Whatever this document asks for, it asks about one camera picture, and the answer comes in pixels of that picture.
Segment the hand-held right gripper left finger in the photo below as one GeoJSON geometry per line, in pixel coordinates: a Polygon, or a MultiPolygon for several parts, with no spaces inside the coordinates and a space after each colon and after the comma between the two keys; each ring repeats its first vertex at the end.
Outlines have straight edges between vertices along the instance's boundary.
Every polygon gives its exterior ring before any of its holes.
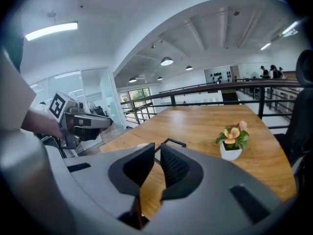
{"type": "Polygon", "coordinates": [[[155,163],[155,144],[141,144],[127,150],[121,158],[109,167],[109,179],[122,194],[139,195],[140,188],[155,163]]]}

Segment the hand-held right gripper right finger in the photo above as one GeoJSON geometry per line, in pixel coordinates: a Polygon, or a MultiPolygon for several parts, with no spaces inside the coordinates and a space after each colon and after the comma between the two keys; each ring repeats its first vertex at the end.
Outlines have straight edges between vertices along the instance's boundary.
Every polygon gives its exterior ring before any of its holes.
{"type": "Polygon", "coordinates": [[[166,189],[162,200],[185,198],[193,193],[203,180],[203,168],[195,160],[178,151],[178,147],[160,146],[160,166],[164,172],[166,189]]]}

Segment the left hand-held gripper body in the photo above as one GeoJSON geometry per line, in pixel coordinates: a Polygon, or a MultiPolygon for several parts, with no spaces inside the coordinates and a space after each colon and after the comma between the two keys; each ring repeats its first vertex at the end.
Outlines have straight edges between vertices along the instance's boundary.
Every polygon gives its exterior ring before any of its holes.
{"type": "Polygon", "coordinates": [[[57,141],[61,149],[75,149],[81,142],[95,140],[108,128],[108,118],[87,113],[82,102],[62,92],[56,92],[49,111],[57,120],[64,135],[57,141]]]}

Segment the person's left hand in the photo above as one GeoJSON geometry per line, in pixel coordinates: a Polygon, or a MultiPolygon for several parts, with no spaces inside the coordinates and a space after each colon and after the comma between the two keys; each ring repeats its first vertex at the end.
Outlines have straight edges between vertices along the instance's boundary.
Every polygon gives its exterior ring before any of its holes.
{"type": "Polygon", "coordinates": [[[50,114],[39,112],[35,120],[36,133],[54,136],[61,140],[64,139],[64,134],[61,132],[58,122],[50,114]]]}

